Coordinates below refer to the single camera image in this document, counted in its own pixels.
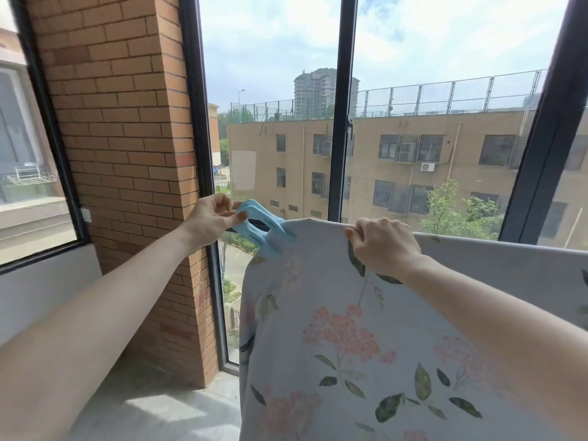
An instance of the brick pillar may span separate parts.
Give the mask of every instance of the brick pillar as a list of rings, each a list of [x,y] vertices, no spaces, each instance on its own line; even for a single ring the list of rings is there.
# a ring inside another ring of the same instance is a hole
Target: brick pillar
[[[198,198],[178,0],[26,0],[81,203],[107,273]],[[197,386],[218,371],[205,251],[185,259],[133,351]]]

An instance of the air conditioner unit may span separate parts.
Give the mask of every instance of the air conditioner unit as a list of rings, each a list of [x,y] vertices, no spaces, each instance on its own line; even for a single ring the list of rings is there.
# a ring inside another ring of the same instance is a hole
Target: air conditioner unit
[[[434,162],[423,162],[420,165],[420,170],[422,172],[427,172],[427,171],[428,172],[430,172],[430,171],[433,172],[433,171],[435,171],[435,163]]]

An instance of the plastic clip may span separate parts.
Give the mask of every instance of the plastic clip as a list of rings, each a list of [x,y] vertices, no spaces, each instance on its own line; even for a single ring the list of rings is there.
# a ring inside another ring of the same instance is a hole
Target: plastic clip
[[[242,210],[247,212],[248,218],[261,220],[276,235],[284,237],[284,239],[289,242],[294,240],[294,237],[286,233],[286,231],[282,228],[282,223],[285,220],[269,212],[256,200],[248,199],[244,201],[243,204],[241,204],[237,209],[237,213],[241,212]],[[268,255],[279,254],[279,251],[268,244],[266,238],[268,232],[264,232],[263,230],[256,228],[249,222],[249,220],[246,220],[244,223],[235,226],[233,230],[239,235],[245,237],[247,240],[259,245],[260,249],[264,248]]]

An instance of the floral fabric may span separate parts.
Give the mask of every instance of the floral fabric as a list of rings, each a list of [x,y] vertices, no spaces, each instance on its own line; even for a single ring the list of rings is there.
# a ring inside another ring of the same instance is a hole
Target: floral fabric
[[[242,440],[563,440],[435,310],[368,271],[342,224],[284,228],[296,242],[270,234],[281,254],[261,250],[243,282]],[[417,238],[449,267],[588,323],[583,254]]]

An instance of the hand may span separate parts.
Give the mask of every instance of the hand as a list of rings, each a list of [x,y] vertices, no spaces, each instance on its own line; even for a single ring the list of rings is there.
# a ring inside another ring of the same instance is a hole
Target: hand
[[[400,281],[423,257],[410,226],[398,220],[360,218],[355,228],[345,229],[345,235],[368,269]]]
[[[190,216],[178,228],[188,255],[213,244],[226,229],[243,223],[247,212],[235,213],[240,205],[241,201],[233,202],[224,193],[200,198]]]

